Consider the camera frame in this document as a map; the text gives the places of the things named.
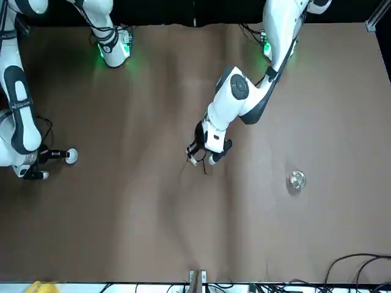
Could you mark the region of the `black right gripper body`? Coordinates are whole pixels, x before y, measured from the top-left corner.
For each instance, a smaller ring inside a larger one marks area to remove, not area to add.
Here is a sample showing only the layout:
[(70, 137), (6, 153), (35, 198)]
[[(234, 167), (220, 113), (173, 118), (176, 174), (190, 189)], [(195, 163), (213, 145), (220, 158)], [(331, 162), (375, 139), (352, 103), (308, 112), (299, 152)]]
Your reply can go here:
[(40, 145), (37, 153), (37, 164), (45, 164), (48, 162), (51, 155), (51, 150), (47, 145)]

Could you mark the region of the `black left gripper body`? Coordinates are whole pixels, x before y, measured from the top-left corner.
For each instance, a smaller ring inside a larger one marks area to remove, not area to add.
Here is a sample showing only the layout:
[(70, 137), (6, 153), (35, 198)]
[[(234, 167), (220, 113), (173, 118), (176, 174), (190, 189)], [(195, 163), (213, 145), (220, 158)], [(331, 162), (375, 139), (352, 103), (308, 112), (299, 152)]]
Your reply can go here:
[(197, 123), (197, 125), (195, 127), (195, 132), (194, 132), (196, 151), (206, 150), (206, 146), (205, 146), (206, 139), (207, 139), (207, 136), (205, 136), (205, 133), (203, 131), (202, 120), (200, 120)]

